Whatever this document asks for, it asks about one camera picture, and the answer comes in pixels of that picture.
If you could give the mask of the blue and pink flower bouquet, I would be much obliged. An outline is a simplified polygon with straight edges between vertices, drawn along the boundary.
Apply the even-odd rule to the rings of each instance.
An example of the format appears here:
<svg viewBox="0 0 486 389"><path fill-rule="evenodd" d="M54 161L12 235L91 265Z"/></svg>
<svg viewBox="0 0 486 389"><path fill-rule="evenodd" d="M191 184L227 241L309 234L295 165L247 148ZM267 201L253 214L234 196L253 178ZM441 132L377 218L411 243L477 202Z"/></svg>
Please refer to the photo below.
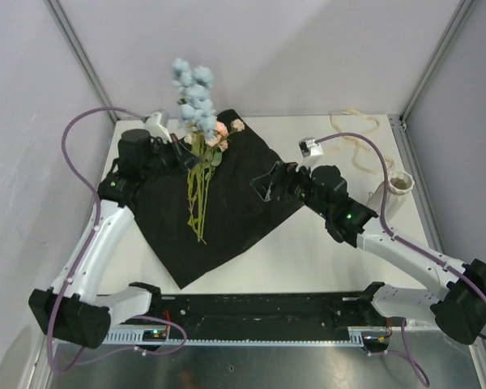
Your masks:
<svg viewBox="0 0 486 389"><path fill-rule="evenodd" d="M187 176L187 196L190 216L188 225L198 242L203 238L207 201L211 179L229 148L229 137L245 129L241 119L228 125L216 116L211 90L214 75L205 66L191 67L181 58L172 64L173 85L179 92L179 126L185 131L184 142L199 157L199 163Z"/></svg>

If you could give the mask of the black wrapping paper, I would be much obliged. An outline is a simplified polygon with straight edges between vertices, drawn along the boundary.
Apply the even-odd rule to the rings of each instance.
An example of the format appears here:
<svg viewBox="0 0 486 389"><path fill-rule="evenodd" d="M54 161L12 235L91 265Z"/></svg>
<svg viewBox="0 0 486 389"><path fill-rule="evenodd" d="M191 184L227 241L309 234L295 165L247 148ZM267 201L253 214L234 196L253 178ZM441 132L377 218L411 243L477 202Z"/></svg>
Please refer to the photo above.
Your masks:
<svg viewBox="0 0 486 389"><path fill-rule="evenodd" d="M179 288L246 252L300 209L296 200L265 203L250 185L279 159L249 126L230 136L209 184L201 242L187 224L186 174L141 187L135 222Z"/></svg>

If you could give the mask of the cream ribbon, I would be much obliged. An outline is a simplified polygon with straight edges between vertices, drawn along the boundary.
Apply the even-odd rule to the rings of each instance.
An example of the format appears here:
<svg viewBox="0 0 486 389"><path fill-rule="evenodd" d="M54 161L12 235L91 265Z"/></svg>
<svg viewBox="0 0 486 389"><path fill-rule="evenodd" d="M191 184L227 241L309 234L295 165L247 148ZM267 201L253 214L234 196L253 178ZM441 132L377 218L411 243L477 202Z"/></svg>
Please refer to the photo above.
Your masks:
<svg viewBox="0 0 486 389"><path fill-rule="evenodd" d="M362 113L361 111L358 111L356 109L344 109L344 110L341 111L341 114L345 115L345 116L354 116L354 117L357 117L357 118L359 118L360 120L363 120L363 121L373 122L374 125L364 132L366 135L371 135L372 133L376 132L380 128L380 125L381 125L381 121L379 119L375 118L372 115ZM344 130L337 123L335 118L336 118L335 114L329 115L330 125L336 133L342 134L344 132ZM353 155L352 155L352 158L351 158L351 163L356 169L358 169L358 170L360 170L364 173L367 173L367 174L372 174L372 175L378 175L379 174L379 172L377 172L376 170L368 168L368 167L362 165L358 161L358 156L360 154L360 151L365 151L366 153L372 153L373 152L373 149L367 143L365 143L361 139L358 139L358 138L352 137L352 136L344 136L343 140L346 141L346 142L349 142L353 145Z"/></svg>

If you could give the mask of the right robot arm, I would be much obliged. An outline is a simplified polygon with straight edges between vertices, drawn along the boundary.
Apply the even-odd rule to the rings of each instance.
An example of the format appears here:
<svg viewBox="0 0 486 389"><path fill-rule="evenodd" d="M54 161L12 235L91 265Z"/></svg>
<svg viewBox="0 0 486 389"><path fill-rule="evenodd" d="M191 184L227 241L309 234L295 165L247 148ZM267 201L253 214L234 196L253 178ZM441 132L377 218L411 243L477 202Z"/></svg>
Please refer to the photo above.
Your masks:
<svg viewBox="0 0 486 389"><path fill-rule="evenodd" d="M486 326L486 263L453 259L387 226L380 216L347 192L335 166L308 169L278 161L250 185L265 202L296 200L325 221L329 235L391 263L423 285L384 285L357 305L359 319L376 325L385 317L435 323L447 336L470 345Z"/></svg>

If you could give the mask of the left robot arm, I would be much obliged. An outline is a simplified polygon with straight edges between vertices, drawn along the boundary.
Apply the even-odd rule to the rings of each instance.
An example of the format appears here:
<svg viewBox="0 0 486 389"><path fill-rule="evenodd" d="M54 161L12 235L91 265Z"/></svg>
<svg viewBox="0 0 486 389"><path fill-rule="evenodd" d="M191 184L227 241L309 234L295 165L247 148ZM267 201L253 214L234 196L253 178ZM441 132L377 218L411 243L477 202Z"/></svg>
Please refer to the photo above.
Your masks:
<svg viewBox="0 0 486 389"><path fill-rule="evenodd" d="M98 185L96 214L75 251L49 288L33 290L28 299L46 335L84 348L98 348L110 330L134 316L147 324L161 318L163 305L153 298L157 287L134 282L119 293L100 295L100 282L137 215L143 184L188 172L199 161L175 134L155 137L142 129L125 131L117 150Z"/></svg>

